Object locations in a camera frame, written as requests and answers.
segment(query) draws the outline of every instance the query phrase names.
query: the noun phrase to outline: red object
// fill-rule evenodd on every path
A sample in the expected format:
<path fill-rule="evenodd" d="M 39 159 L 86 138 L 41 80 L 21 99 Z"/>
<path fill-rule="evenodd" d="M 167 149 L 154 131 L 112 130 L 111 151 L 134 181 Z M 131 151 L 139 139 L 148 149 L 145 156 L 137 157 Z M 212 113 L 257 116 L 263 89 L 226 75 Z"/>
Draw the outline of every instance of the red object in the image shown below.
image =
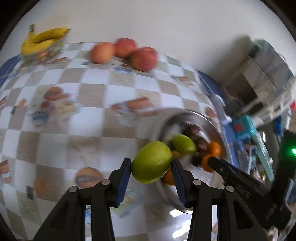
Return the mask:
<path fill-rule="evenodd" d="M 132 39 L 121 38 L 115 42 L 115 47 L 115 56 L 127 58 L 137 49 L 137 43 Z"/>
<path fill-rule="evenodd" d="M 242 123 L 241 122 L 237 123 L 234 126 L 234 129 L 235 129 L 236 132 L 242 132 L 244 130 L 243 127 L 242 127 Z"/>
<path fill-rule="evenodd" d="M 40 105 L 40 108 L 43 108 L 43 109 L 48 109 L 48 107 L 49 107 L 48 101 L 43 101 Z"/>
<path fill-rule="evenodd" d="M 91 50 L 91 61 L 95 64 L 108 63 L 115 54 L 115 45 L 109 42 L 101 42 Z"/>
<path fill-rule="evenodd" d="M 131 57 L 131 65 L 139 71 L 149 71 L 153 69 L 157 62 L 157 52 L 150 47 L 137 49 Z"/>
<path fill-rule="evenodd" d="M 62 89 L 60 87 L 51 87 L 44 94 L 44 98 L 48 101 L 55 101 L 61 99 Z"/>
<path fill-rule="evenodd" d="M 6 97 L 7 97 L 7 96 L 3 97 L 3 99 L 2 99 L 2 100 L 0 100 L 0 105 L 3 105 L 3 104 L 5 104 L 5 103 L 6 103 Z"/>
<path fill-rule="evenodd" d="M 0 174 L 9 172 L 8 160 L 0 163 Z"/>
<path fill-rule="evenodd" d="M 292 110 L 296 110 L 296 103 L 295 101 L 293 101 L 293 103 L 290 105 Z"/>

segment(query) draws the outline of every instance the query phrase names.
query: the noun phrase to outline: banana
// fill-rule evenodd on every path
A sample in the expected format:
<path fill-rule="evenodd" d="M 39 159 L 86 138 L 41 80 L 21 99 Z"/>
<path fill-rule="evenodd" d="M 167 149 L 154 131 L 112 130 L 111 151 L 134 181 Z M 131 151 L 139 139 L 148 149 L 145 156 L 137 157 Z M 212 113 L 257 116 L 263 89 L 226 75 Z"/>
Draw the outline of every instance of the banana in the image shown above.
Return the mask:
<path fill-rule="evenodd" d="M 24 43 L 21 48 L 21 54 L 29 54 L 39 52 L 56 42 L 56 39 L 48 39 L 41 43 L 34 44 L 31 42 Z"/>
<path fill-rule="evenodd" d="M 47 40 L 42 41 L 40 43 L 34 43 L 32 41 L 33 37 L 34 37 L 34 25 L 31 25 L 30 32 L 28 33 L 26 40 L 23 42 L 23 44 L 21 46 L 21 54 L 30 54 L 30 53 L 39 52 L 45 48 L 48 48 L 54 42 L 61 39 L 61 37 L 58 37 L 56 39 L 47 39 Z"/>
<path fill-rule="evenodd" d="M 69 30 L 69 28 L 53 28 L 40 34 L 32 35 L 32 43 L 41 43 L 46 40 L 61 38 Z"/>

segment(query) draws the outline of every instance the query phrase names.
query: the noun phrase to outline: stainless steel bowl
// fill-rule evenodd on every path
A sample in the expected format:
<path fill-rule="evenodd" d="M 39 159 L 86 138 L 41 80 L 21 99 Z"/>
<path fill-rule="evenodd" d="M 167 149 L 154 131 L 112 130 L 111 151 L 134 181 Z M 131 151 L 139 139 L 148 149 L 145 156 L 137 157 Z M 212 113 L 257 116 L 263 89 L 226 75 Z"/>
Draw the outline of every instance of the stainless steel bowl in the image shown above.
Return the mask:
<path fill-rule="evenodd" d="M 169 109 L 163 113 L 163 118 L 157 124 L 152 132 L 150 141 L 161 141 L 170 146 L 170 141 L 176 134 L 181 134 L 181 130 L 186 123 L 192 123 L 201 128 L 200 136 L 207 142 L 216 141 L 221 147 L 221 158 L 228 160 L 228 153 L 226 145 L 216 127 L 202 114 L 192 110 Z M 208 173 L 200 167 L 195 167 L 190 163 L 190 156 L 185 156 L 180 160 L 184 169 L 191 171 L 195 179 L 200 179 L 209 186 L 216 188 L 223 188 L 223 179 L 216 173 Z M 170 202 L 176 209 L 192 213 L 191 208 L 185 208 L 179 201 L 177 190 L 175 186 L 169 186 L 162 183 L 161 180 L 156 182 L 157 188 L 168 202 Z"/>

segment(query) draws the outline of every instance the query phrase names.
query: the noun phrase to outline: red apple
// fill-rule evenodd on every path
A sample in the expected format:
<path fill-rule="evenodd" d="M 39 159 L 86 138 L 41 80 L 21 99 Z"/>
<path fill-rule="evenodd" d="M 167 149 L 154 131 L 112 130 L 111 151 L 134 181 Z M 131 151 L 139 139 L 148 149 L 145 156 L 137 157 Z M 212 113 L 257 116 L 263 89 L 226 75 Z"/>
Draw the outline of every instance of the red apple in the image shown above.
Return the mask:
<path fill-rule="evenodd" d="M 115 56 L 127 58 L 137 49 L 137 43 L 132 39 L 121 38 L 115 42 L 115 47 Z"/>
<path fill-rule="evenodd" d="M 153 69 L 157 62 L 157 51 L 150 47 L 137 49 L 131 58 L 131 65 L 139 71 L 149 71 Z"/>
<path fill-rule="evenodd" d="M 94 46 L 90 55 L 95 64 L 108 63 L 115 54 L 115 45 L 109 42 L 101 42 Z"/>

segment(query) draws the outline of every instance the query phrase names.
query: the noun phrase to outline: checkered tablecloth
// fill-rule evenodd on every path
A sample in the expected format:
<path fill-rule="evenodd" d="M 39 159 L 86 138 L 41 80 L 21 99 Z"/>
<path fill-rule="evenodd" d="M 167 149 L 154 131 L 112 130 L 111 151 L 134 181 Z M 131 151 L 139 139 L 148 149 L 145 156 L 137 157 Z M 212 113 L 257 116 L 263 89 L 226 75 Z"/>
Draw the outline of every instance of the checkered tablecloth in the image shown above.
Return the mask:
<path fill-rule="evenodd" d="M 68 57 L 69 61 L 38 65 L 10 77 L 0 89 L 0 99 L 7 96 L 0 115 L 0 161 L 8 160 L 12 176 L 11 183 L 1 184 L 0 212 L 18 238 L 33 238 L 56 202 L 75 185 L 77 170 L 93 167 L 108 177 L 124 157 L 133 159 L 148 142 L 161 113 L 144 117 L 135 127 L 119 126 L 111 105 L 146 96 L 159 109 L 177 107 L 204 115 L 206 107 L 214 109 L 190 65 L 159 54 L 154 70 L 124 74 L 109 64 L 90 63 L 89 50 L 94 44 L 66 44 L 58 58 Z M 192 85 L 178 82 L 172 75 L 187 76 Z M 27 109 L 39 104 L 53 86 L 61 87 L 82 107 L 69 121 L 48 122 L 37 128 Z M 26 99 L 25 106 L 11 115 L 13 106 L 22 99 Z M 30 200 L 26 187 L 33 187 L 36 178 L 46 180 L 46 192 L 34 193 Z M 141 195 L 129 214 L 120 218 L 112 211 L 117 240 L 186 240 L 191 216 L 177 211 L 172 215 L 174 208 L 163 201 L 154 184 L 138 185 Z"/>

